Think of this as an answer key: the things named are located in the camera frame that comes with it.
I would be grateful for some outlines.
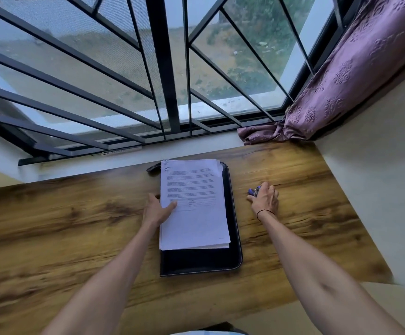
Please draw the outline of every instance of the curtain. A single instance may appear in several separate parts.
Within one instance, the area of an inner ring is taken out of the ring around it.
[[[368,0],[282,121],[239,128],[245,145],[309,140],[405,70],[405,0]]]

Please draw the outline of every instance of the person's right arm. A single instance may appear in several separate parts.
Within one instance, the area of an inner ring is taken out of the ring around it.
[[[267,229],[289,283],[317,329],[324,335],[405,335],[405,328],[345,270],[279,222],[274,186],[264,182],[257,197],[247,199]]]

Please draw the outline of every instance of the wooden desk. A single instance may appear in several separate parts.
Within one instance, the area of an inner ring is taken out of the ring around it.
[[[268,180],[283,222],[359,281],[391,272],[313,144],[262,144],[186,158],[227,163],[244,261],[235,272],[159,277],[158,233],[122,316],[121,334],[198,329],[296,299],[245,200]],[[0,334],[35,334],[138,230],[159,176],[143,164],[0,189]]]

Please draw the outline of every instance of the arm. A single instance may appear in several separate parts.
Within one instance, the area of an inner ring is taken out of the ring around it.
[[[405,328],[345,270],[279,222],[274,186],[264,182],[257,197],[247,199],[267,229],[300,303],[324,335],[405,335]]]
[[[43,335],[110,334],[125,308],[128,293],[139,273],[148,244],[157,227],[176,207],[162,208],[149,194],[142,226],[128,245],[71,298]]]

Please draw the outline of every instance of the hand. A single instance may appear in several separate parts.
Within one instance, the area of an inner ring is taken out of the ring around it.
[[[270,210],[277,216],[278,213],[278,191],[269,183],[263,182],[258,191],[257,197],[248,195],[247,200],[252,203],[252,211],[256,215],[260,210]]]
[[[153,227],[155,230],[168,219],[173,209],[176,208],[177,202],[174,201],[167,208],[162,208],[156,197],[149,193],[148,199],[143,210],[142,226]]]

